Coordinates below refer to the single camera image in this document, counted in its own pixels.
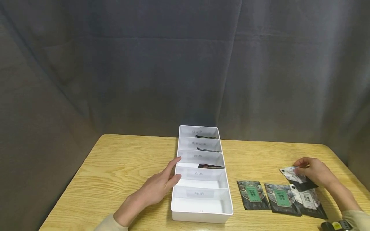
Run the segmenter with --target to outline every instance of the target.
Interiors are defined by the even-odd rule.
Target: yellow sticker
[[[335,230],[343,229],[339,222],[333,222],[333,227]]]

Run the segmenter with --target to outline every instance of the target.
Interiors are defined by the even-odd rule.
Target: dark tea bag
[[[295,204],[303,215],[327,220],[327,215],[314,188],[306,191],[299,191],[295,185],[291,184],[289,186],[294,195]]]
[[[265,183],[265,189],[273,213],[302,216],[289,185]]]
[[[198,165],[199,169],[224,169],[222,166],[213,165],[213,164],[200,164]]]
[[[198,135],[195,135],[196,138],[207,138],[207,139],[217,139],[216,136],[198,136]]]
[[[298,166],[290,166],[284,169],[280,169],[280,172],[288,179],[289,183],[296,186],[299,191],[305,191],[312,188],[317,188],[318,186],[313,183],[308,177],[300,174],[296,174],[294,170],[298,168]]]
[[[219,151],[211,151],[211,150],[208,150],[208,149],[201,149],[199,147],[196,148],[198,151],[205,151],[205,152],[219,152]]]
[[[245,210],[270,210],[259,181],[237,181]]]

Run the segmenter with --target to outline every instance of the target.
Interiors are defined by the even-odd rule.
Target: white plastic organizer tray
[[[215,139],[196,138],[196,135]],[[172,192],[172,218],[175,221],[226,223],[234,210],[218,128],[181,125],[177,156],[182,159],[176,164],[175,174],[180,173],[182,177]],[[225,168],[199,169],[199,164]]]

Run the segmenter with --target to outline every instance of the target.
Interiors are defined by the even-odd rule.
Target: gray backdrop
[[[0,2],[8,230],[42,224],[99,135],[180,124],[328,145],[370,188],[369,1]]]

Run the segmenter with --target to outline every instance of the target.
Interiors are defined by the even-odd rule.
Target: forearm
[[[117,223],[124,227],[129,227],[144,208],[145,205],[134,193],[126,198],[113,216]]]
[[[325,187],[337,203],[341,212],[349,210],[362,211],[353,194],[339,180]]]

